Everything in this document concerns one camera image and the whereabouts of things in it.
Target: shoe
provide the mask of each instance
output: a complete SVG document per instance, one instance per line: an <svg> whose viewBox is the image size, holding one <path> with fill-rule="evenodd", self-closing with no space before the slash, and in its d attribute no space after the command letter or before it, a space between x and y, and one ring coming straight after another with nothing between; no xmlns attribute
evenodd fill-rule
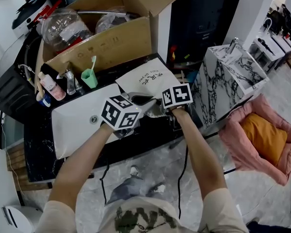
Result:
<svg viewBox="0 0 291 233"><path fill-rule="evenodd" d="M130 167L130 175L131 176L136 176L136 177L139 177L140 174L139 174L139 169L137 166L131 166Z"/></svg>
<svg viewBox="0 0 291 233"><path fill-rule="evenodd" d="M246 226L247 226L249 223L252 223L252 222L259 223L259 221L260 221L260 219L259 219L258 217L255 217L255 218L253 218L250 222L248 222L248 223L246 224Z"/></svg>
<svg viewBox="0 0 291 233"><path fill-rule="evenodd" d="M151 191L153 193L163 193L165 191L165 189L166 189L165 184L164 183L159 183L156 186L152 187Z"/></svg>

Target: white sink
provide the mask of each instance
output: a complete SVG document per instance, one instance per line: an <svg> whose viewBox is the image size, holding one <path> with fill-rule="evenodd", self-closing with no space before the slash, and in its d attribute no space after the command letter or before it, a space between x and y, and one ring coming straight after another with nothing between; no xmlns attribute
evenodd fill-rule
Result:
<svg viewBox="0 0 291 233"><path fill-rule="evenodd" d="M207 49L192 86L195 110L207 128L250 98L269 79L246 51L229 45Z"/></svg>
<svg viewBox="0 0 291 233"><path fill-rule="evenodd" d="M100 117L106 98L120 95L117 84L111 84L97 91L70 101L52 111L52 128L57 159L70 156L102 123ZM107 143L118 140L112 134Z"/></svg>

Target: sink drain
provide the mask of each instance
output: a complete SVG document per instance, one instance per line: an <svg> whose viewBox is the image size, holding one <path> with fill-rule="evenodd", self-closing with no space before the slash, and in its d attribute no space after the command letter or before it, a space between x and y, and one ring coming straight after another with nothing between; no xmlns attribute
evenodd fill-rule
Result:
<svg viewBox="0 0 291 233"><path fill-rule="evenodd" d="M89 122L91 124L95 124L98 122L98 117L97 116L91 116L91 118L89 119Z"/></svg>

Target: toothbrush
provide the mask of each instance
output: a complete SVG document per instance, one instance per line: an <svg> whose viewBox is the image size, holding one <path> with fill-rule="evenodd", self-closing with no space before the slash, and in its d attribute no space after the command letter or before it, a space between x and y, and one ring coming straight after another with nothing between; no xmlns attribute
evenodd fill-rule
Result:
<svg viewBox="0 0 291 233"><path fill-rule="evenodd" d="M96 55L92 57L92 62L93 62L92 70L94 70L94 66L96 63Z"/></svg>

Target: plastic bag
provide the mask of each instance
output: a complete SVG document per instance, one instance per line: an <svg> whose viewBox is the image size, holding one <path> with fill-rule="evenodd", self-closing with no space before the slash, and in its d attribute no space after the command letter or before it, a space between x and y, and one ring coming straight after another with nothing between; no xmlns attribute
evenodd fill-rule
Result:
<svg viewBox="0 0 291 233"><path fill-rule="evenodd" d="M56 9L45 19L41 34L58 53L93 35L77 12L68 8Z"/></svg>
<svg viewBox="0 0 291 233"><path fill-rule="evenodd" d="M112 7L109 10L125 12L125 6ZM113 28L117 25L130 21L131 19L124 14L109 13L100 18L96 25L96 33L103 32L107 29Z"/></svg>

